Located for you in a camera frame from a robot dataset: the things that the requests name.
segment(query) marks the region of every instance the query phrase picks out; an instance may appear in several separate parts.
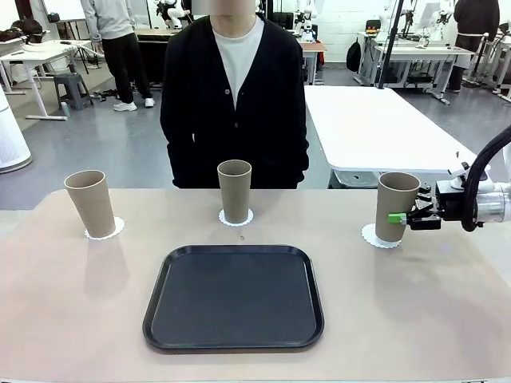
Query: gray stool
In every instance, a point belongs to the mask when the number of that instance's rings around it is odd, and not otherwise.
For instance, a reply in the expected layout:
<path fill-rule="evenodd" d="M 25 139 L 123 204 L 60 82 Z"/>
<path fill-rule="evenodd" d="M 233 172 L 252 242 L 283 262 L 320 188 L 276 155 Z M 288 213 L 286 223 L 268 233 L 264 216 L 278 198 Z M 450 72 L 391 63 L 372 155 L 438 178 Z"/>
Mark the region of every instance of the gray stool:
<path fill-rule="evenodd" d="M 93 105 L 93 99 L 90 97 L 87 85 L 85 85 L 79 73 L 58 74 L 53 79 L 57 92 L 58 108 L 62 109 L 62 102 L 67 102 L 75 110 L 85 109 L 87 102 Z M 64 95 L 61 95 L 59 85 L 64 85 Z"/>
<path fill-rule="evenodd" d="M 377 189 L 378 173 L 372 172 L 340 172 L 332 170 L 329 189 Z"/>

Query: person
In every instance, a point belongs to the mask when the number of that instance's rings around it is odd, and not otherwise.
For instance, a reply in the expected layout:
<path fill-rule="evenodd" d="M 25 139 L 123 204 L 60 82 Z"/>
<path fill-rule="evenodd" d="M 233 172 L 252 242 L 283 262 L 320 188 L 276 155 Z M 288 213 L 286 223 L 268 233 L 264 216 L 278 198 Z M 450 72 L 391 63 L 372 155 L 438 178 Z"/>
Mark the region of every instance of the person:
<path fill-rule="evenodd" d="M 493 41 L 501 19 L 498 0 L 459 0 L 454 8 L 454 20 L 458 23 L 456 46 L 477 52 L 484 34 Z M 464 68 L 454 66 L 447 90 L 460 93 Z"/>
<path fill-rule="evenodd" d="M 155 105 L 149 88 L 137 36 L 130 0 L 81 0 L 90 39 L 99 53 L 105 54 L 106 65 L 115 78 L 121 102 L 113 109 L 117 112 L 137 110 L 129 74 L 135 78 L 138 91 L 145 99 L 145 107 Z"/>
<path fill-rule="evenodd" d="M 299 43 L 256 16 L 254 0 L 203 4 L 194 12 L 210 16 L 172 37 L 166 53 L 160 119 L 173 183 L 218 188 L 217 166 L 245 160 L 252 188 L 297 188 L 309 166 Z"/>

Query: black pants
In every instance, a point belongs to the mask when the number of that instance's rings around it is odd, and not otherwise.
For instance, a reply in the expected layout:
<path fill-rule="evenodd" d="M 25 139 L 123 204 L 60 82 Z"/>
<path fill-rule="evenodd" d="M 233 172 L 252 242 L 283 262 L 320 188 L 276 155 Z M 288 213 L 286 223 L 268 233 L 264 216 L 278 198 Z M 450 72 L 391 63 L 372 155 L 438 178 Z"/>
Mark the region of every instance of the black pants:
<path fill-rule="evenodd" d="M 471 37 L 471 36 L 461 36 L 460 34 L 456 38 L 456 46 L 459 48 L 467 49 L 470 52 L 477 52 L 479 50 L 479 45 L 481 44 L 480 37 Z M 460 68 L 459 66 L 454 66 L 453 72 L 449 78 L 449 89 L 452 90 L 460 90 L 461 83 L 463 82 L 463 72 L 465 72 L 464 68 Z"/>
<path fill-rule="evenodd" d="M 149 82 L 145 75 L 142 55 L 138 46 L 137 36 L 127 34 L 122 38 L 103 40 L 106 64 L 115 78 L 115 85 L 122 102 L 133 102 L 133 92 L 129 82 L 129 75 L 135 78 L 135 84 L 143 98 L 152 98 Z"/>

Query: black cardigan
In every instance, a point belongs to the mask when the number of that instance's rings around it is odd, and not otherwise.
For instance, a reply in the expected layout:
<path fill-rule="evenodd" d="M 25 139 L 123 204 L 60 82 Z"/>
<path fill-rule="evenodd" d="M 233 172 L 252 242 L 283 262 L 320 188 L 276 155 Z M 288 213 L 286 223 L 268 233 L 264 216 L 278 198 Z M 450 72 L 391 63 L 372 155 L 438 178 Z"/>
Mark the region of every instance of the black cardigan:
<path fill-rule="evenodd" d="M 252 165 L 252 188 L 296 188 L 308 169 L 302 49 L 264 20 L 235 110 L 209 18 L 172 37 L 165 58 L 161 127 L 179 188 L 217 188 L 225 160 Z"/>

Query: person's neck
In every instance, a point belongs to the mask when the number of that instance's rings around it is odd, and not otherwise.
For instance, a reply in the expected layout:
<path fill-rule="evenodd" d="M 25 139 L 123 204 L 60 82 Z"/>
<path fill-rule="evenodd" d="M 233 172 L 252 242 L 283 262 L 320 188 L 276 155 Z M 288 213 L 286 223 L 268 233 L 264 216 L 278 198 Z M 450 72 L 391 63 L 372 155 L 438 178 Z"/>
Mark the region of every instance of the person's neck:
<path fill-rule="evenodd" d="M 211 16 L 211 25 L 215 32 L 225 38 L 241 38 L 254 27 L 257 16 Z"/>

